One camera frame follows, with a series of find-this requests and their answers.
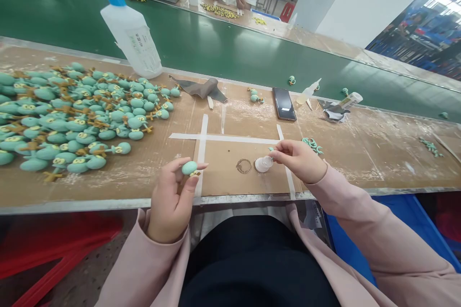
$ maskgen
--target tape strip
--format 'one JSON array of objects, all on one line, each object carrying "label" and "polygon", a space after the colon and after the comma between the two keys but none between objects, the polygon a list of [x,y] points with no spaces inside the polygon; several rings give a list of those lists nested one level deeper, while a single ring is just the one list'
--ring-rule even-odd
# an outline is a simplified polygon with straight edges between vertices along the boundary
[{"label": "tape strip", "polygon": [[[277,125],[277,132],[279,133],[280,140],[283,140],[284,138],[282,128],[280,127],[280,125]],[[286,166],[285,172],[287,173],[288,187],[290,188],[290,199],[296,200],[296,191],[294,189],[293,175],[291,175],[291,171]]]},{"label": "tape strip", "polygon": [[[208,115],[203,115],[202,130],[200,131],[200,141],[198,143],[197,163],[205,162],[206,132],[208,131]],[[193,205],[200,205],[202,199],[203,173],[199,175]]]},{"label": "tape strip", "polygon": [[247,142],[253,144],[269,144],[276,145],[279,140],[251,138],[251,137],[232,137],[217,134],[188,134],[188,133],[172,133],[170,139],[192,139],[192,140],[206,140],[215,142]]}]

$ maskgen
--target mobile phone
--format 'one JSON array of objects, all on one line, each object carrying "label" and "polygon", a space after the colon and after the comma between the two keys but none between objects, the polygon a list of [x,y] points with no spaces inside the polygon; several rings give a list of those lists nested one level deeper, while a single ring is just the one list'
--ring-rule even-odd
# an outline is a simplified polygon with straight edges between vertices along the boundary
[{"label": "mobile phone", "polygon": [[275,107],[280,120],[296,121],[293,103],[291,103],[288,90],[272,88],[274,92]]}]

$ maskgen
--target metal edge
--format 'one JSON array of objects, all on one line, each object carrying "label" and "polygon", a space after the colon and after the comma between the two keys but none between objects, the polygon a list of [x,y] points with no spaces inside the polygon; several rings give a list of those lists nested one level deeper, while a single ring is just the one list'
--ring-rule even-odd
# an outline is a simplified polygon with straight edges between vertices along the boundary
[{"label": "metal edge", "polygon": [[[452,187],[428,187],[416,189],[390,189],[372,188],[364,189],[371,196],[382,196],[391,194],[415,194],[415,193],[436,193],[451,192],[461,190]],[[315,199],[311,192],[305,190],[296,193],[296,200]],[[201,197],[201,205],[213,204],[234,204],[262,201],[290,201],[289,193],[276,194],[245,194],[228,196],[208,196]],[[34,214],[34,213],[62,213],[62,212],[85,212],[85,211],[106,211],[106,210],[126,210],[137,208],[149,208],[150,198],[141,199],[110,199],[96,201],[53,201],[38,205],[28,205],[20,207],[0,208],[0,215],[13,214]]]},{"label": "metal edge", "polygon": [[337,56],[339,58],[344,58],[344,59],[347,59],[347,60],[351,60],[351,61],[355,61],[355,62],[358,62],[358,63],[361,63],[363,65],[366,65],[366,66],[370,66],[370,67],[374,67],[374,68],[377,68],[379,70],[383,70],[383,71],[386,71],[386,72],[390,72],[390,73],[393,73],[393,74],[397,74],[399,76],[404,76],[404,77],[407,77],[407,78],[410,78],[410,79],[413,79],[413,80],[417,80],[419,82],[423,82],[423,83],[426,83],[426,84],[430,84],[430,85],[434,85],[434,86],[438,86],[440,88],[443,88],[443,89],[447,89],[447,90],[450,90],[450,91],[454,91],[454,92],[457,92],[459,94],[461,94],[461,90],[455,90],[455,89],[451,89],[447,86],[443,86],[443,85],[439,85],[439,84],[435,84],[433,82],[429,82],[427,80],[424,80],[424,79],[419,79],[418,77],[416,76],[412,76],[412,75],[409,75],[409,74],[404,74],[404,73],[401,73],[401,72],[396,72],[396,71],[393,71],[393,70],[389,70],[387,68],[382,68],[382,67],[379,67],[375,64],[370,64],[368,62],[365,62],[365,61],[361,61],[361,60],[358,60],[358,59],[355,59],[355,58],[352,58],[352,57],[348,57],[346,55],[342,55],[340,53],[336,53],[336,52],[333,52],[333,51],[324,51],[324,50],[321,50],[321,49],[318,49],[318,48],[315,48],[315,47],[311,47],[311,46],[308,46],[306,44],[302,44],[302,43],[299,43],[299,42],[295,42],[295,41],[292,41],[292,40],[289,40],[285,37],[280,37],[280,36],[276,36],[274,34],[271,34],[271,33],[266,33],[264,31],[259,31],[257,29],[254,29],[254,28],[250,28],[250,27],[247,27],[247,26],[243,26],[243,25],[239,25],[239,24],[236,24],[236,23],[233,23],[233,22],[228,22],[228,21],[225,21],[224,19],[220,19],[220,18],[216,18],[216,17],[213,17],[213,16],[210,16],[208,15],[207,13],[201,13],[201,12],[196,12],[196,11],[192,11],[188,8],[185,8],[185,7],[181,7],[181,6],[178,6],[176,4],[173,4],[171,2],[166,2],[166,1],[163,1],[163,0],[152,0],[152,1],[156,1],[156,2],[160,2],[160,3],[163,3],[165,5],[168,5],[168,6],[172,6],[172,7],[175,7],[175,8],[179,8],[179,9],[182,9],[184,11],[188,11],[188,12],[193,12],[193,13],[196,13],[196,14],[199,14],[199,15],[202,15],[202,16],[205,16],[205,17],[208,17],[208,18],[212,18],[212,19],[215,19],[215,20],[218,20],[218,21],[221,21],[221,22],[225,22],[225,23],[228,23],[228,24],[232,24],[232,25],[235,25],[235,26],[238,26],[238,27],[241,27],[241,28],[244,28],[244,29],[248,29],[248,30],[251,30],[253,32],[257,32],[257,33],[260,33],[260,34],[264,34],[264,35],[268,35],[270,37],[273,37],[273,38],[278,38],[278,39],[281,39],[281,40],[284,40],[284,41],[287,41],[287,42],[292,42],[292,43],[295,43],[295,44],[298,44],[300,46],[303,46],[303,47],[308,47],[308,48],[311,48],[311,49],[314,49],[314,50],[317,50],[317,51],[321,51],[323,53],[327,53],[327,54],[331,54],[331,55],[334,55],[334,56]]}]

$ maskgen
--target blue plastic bin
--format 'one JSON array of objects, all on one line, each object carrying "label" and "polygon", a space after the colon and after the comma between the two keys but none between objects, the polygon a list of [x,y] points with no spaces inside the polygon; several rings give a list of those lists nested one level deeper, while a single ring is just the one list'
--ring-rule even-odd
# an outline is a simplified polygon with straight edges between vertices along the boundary
[{"label": "blue plastic bin", "polygon": [[[448,247],[445,239],[427,216],[418,199],[413,194],[373,197],[374,200],[388,206],[394,215],[406,223],[442,258],[447,260],[456,272],[461,273],[461,264]],[[357,246],[349,239],[341,228],[336,217],[325,214],[329,226],[331,240],[336,254],[356,269],[363,277],[376,285],[370,267]]]}]

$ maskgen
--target pile of toy figures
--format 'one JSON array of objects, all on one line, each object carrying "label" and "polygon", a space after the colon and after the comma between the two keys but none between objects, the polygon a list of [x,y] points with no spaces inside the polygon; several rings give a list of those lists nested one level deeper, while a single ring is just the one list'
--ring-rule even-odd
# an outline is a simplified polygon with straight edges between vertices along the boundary
[{"label": "pile of toy figures", "polygon": [[65,170],[100,169],[107,153],[131,150],[127,142],[109,147],[101,141],[151,134],[147,120],[168,119],[170,96],[180,94],[179,86],[170,90],[76,62],[47,72],[0,73],[0,165],[21,157],[25,171],[51,166],[46,181]]}]

